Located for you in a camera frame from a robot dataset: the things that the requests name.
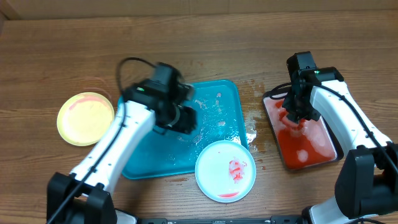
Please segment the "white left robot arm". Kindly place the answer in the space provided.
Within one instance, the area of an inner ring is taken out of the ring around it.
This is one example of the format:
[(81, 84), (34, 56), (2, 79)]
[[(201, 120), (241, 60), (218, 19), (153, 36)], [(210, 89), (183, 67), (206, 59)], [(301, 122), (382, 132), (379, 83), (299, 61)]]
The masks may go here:
[(151, 78), (119, 91), (122, 103), (106, 134), (68, 175), (50, 179), (47, 223), (137, 223), (112, 198), (135, 148), (156, 126), (183, 134), (197, 126), (195, 110), (183, 104), (194, 88), (171, 65), (159, 62)]

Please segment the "light blue plate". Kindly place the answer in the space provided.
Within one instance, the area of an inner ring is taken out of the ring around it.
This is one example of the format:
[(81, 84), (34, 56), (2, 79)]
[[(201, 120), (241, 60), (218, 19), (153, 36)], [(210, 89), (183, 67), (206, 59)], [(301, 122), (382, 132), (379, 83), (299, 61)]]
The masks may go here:
[(198, 156), (195, 178), (208, 198), (220, 203), (237, 202), (251, 191), (256, 165), (244, 146), (233, 141), (216, 141)]

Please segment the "yellow plate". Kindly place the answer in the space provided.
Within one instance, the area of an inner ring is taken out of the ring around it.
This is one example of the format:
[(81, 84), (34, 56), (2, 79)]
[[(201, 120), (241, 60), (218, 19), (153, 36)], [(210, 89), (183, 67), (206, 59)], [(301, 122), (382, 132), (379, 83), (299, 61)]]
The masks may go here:
[(57, 116), (59, 135), (74, 146), (98, 142), (114, 120), (114, 108), (103, 95), (83, 92), (69, 98)]

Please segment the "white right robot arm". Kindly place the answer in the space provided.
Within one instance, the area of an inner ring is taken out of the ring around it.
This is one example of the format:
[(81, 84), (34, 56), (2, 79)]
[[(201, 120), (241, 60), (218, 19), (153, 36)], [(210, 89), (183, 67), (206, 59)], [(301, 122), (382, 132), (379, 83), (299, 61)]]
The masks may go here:
[(397, 144), (360, 109), (335, 67), (318, 68), (310, 52), (287, 59), (288, 119), (323, 118), (346, 157), (334, 196), (302, 212), (305, 223), (359, 223), (397, 211)]

